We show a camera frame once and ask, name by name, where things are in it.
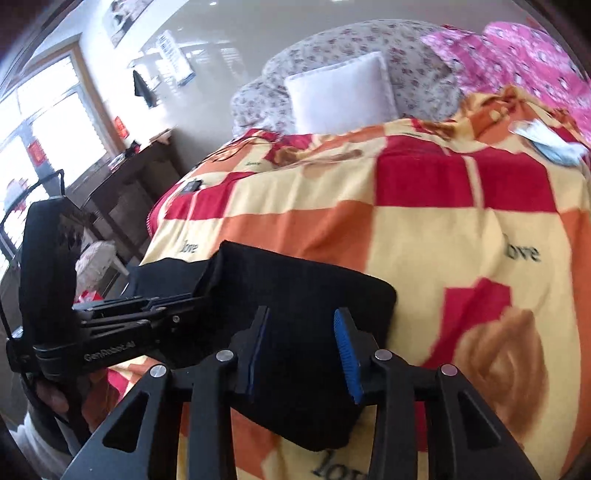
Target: blue face mask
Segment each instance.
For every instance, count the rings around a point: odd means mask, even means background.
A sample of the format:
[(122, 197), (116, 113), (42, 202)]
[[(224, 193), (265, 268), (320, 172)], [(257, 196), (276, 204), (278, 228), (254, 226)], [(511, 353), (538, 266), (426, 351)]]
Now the blue face mask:
[(589, 153), (580, 143), (565, 142), (540, 120), (513, 122), (509, 131), (527, 138), (552, 163), (563, 167), (576, 167)]

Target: brown table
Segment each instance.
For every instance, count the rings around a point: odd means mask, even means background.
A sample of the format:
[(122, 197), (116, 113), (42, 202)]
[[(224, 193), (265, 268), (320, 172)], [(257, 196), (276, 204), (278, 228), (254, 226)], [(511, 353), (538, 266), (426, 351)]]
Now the brown table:
[(182, 176), (180, 163), (174, 152), (174, 148), (156, 141), (133, 157), (124, 160), (116, 170), (111, 172), (91, 192), (84, 206), (86, 210), (95, 210), (113, 230), (114, 235), (125, 245), (125, 248), (139, 260), (143, 257), (139, 250), (140, 245), (136, 245), (131, 241), (121, 226), (111, 217), (111, 211), (117, 206), (123, 188), (135, 181), (146, 191), (152, 203), (156, 203), (167, 189), (172, 186), (168, 185), (163, 190), (160, 189), (161, 191), (158, 191), (146, 181), (145, 170), (153, 162), (168, 162), (173, 166), (178, 177), (180, 178)]

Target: human hand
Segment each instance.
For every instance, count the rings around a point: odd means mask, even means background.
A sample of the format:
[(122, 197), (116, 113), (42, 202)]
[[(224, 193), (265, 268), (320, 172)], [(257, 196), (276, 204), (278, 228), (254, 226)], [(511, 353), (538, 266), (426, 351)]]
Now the human hand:
[[(90, 431), (94, 432), (117, 405), (119, 392), (108, 382), (107, 369), (98, 370), (88, 377), (91, 387), (82, 404), (82, 416)], [(35, 389), (39, 399), (55, 413), (63, 416), (68, 412), (70, 406), (66, 396), (55, 384), (41, 378), (36, 382)]]

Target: pink blanket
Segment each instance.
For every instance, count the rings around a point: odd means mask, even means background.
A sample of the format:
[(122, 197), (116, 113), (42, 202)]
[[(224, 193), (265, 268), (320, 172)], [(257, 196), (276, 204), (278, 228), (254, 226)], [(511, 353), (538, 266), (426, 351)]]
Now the pink blanket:
[(524, 25), (496, 22), (482, 35), (445, 29), (426, 35), (452, 69), (465, 94), (496, 93), (516, 85), (552, 108), (566, 108), (591, 141), (591, 89), (564, 49), (548, 34)]

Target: white pillow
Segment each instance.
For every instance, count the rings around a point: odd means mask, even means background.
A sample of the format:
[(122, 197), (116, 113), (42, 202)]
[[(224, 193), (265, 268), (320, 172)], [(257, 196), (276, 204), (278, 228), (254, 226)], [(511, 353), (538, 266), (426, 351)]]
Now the white pillow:
[(398, 118), (386, 61), (375, 51), (285, 79), (296, 134), (343, 134)]

